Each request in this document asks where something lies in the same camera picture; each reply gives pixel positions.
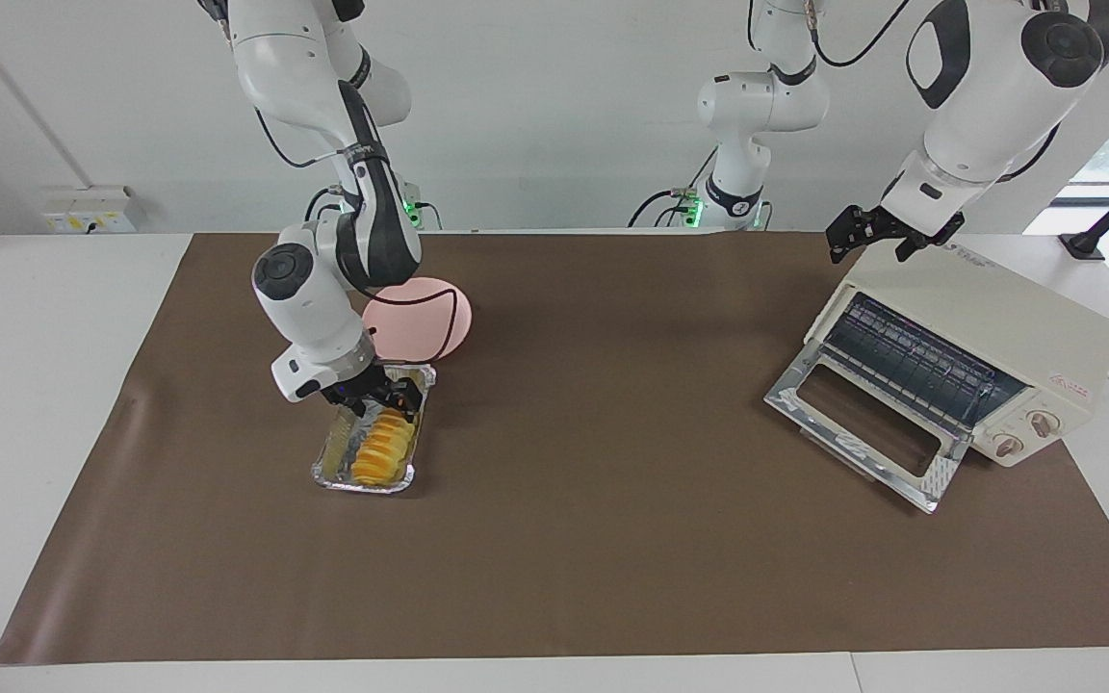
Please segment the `ridged golden bread loaf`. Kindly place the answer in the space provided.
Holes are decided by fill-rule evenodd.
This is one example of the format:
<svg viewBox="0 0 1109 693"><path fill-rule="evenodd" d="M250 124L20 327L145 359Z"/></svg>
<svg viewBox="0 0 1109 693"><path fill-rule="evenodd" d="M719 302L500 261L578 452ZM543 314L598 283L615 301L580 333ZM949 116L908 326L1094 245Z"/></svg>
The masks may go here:
<svg viewBox="0 0 1109 693"><path fill-rule="evenodd" d="M383 487L398 482L405 459L413 447L417 422L404 414L383 408L362 440L350 465L350 478L356 485Z"/></svg>

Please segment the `white wall power socket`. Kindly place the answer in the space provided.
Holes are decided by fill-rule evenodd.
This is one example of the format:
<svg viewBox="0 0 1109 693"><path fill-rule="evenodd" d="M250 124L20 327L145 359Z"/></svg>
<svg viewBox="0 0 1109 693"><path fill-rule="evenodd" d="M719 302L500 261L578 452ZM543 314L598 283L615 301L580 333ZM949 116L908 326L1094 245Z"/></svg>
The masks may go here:
<svg viewBox="0 0 1109 693"><path fill-rule="evenodd" d="M136 233L142 207L126 186L45 188L42 218L58 234Z"/></svg>

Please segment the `foil-lined glass oven door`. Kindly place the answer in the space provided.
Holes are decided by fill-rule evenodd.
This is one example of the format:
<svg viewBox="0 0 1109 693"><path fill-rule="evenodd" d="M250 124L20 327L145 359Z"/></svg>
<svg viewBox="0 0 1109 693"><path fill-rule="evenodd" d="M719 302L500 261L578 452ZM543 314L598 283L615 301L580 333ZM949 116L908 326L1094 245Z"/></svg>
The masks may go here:
<svg viewBox="0 0 1109 693"><path fill-rule="evenodd" d="M932 434L938 440L937 451L930 456L927 470L924 473L912 473L892 460L869 442L862 434L853 431L827 412L820 411L813 404L804 399L800 389L810 380L815 368L837 374L849 383L851 389L866 395L871 400L881 402L882 407L892 412L901 414L902 418L918 425L920 430ZM796 422L806 438L820 444L855 473L879 482L891 488L903 500L915 505L925 514L936 513L942 497L952 478L958 473L964 457L971 447L971 430L952 422L936 422L925 417L923 412L889 393L881 389L875 380L874 371L858 363L851 361L840 355L827 344L806 342L788 367L780 374L779 380L770 387L764 398L771 407L782 412L790 421Z"/></svg>

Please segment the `pink round plate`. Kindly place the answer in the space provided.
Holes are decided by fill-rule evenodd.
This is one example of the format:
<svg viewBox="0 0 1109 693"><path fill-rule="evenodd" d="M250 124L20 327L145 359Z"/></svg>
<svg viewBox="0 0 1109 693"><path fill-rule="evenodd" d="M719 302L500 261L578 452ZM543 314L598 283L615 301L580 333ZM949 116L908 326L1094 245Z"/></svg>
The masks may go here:
<svg viewBox="0 0 1109 693"><path fill-rule="evenodd" d="M448 281L414 277L374 291L362 310L375 354L391 361L430 364L462 346L472 327L468 297Z"/></svg>

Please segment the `cream toaster oven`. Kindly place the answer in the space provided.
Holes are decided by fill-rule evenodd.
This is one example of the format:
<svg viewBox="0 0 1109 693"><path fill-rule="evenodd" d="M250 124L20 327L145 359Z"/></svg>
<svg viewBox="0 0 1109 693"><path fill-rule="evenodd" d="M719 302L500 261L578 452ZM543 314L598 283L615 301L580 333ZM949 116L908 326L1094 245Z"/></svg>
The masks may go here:
<svg viewBox="0 0 1109 693"><path fill-rule="evenodd" d="M863 251L805 335L826 343L856 294L1025 383L971 430L971 447L1013 468L1089 422L1109 373L1109 319L958 243L920 249L899 263L892 249ZM1061 434L1034 434L1031 411L1055 414ZM1020 438L1019 459L993 459L997 434Z"/></svg>

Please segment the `brown table mat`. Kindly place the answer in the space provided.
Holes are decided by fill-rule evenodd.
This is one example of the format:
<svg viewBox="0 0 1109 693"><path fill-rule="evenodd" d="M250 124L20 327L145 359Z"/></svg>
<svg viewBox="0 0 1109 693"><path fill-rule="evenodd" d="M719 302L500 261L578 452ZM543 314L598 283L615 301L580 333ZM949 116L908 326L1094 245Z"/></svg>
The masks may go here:
<svg viewBox="0 0 1109 693"><path fill-rule="evenodd" d="M928 516L764 402L845 273L816 237L426 238L474 324L389 497L312 481L269 244L190 242L0 665L1109 646L1064 445L971 455Z"/></svg>

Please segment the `aluminium foil baking tray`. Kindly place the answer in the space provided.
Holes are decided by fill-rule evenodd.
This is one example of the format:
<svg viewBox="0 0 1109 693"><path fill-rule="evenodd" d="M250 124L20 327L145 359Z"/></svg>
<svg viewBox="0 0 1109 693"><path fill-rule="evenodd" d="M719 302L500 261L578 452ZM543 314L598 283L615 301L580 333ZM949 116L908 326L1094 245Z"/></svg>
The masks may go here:
<svg viewBox="0 0 1109 693"><path fill-rule="evenodd" d="M393 363L384 365L384 368L386 368L384 370L386 370L393 380L400 380L401 377L413 378L426 398L430 394L435 383L437 383L437 373L430 364ZM367 431L369 431L375 417L384 408L381 402L374 402L373 400L367 400L367 412L362 418L356 417L355 414L348 411L342 405L336 408L335 420L330 425L329 431L327 431L324 445L322 445L321 459L312 465L311 475L314 481L321 485L321 487L327 488L327 490L352 493L396 495L406 490L413 483L415 476L414 457L417 453L420 434L423 434L426 398L424 398L423 411L420 411L418 420L415 421L417 434L415 434L413 447L410 447L410 451L406 456L403 476L398 479L397 483L373 487L356 485L350 478L350 465L353 459L355 459L358 447L360 447L362 440L364 440Z"/></svg>

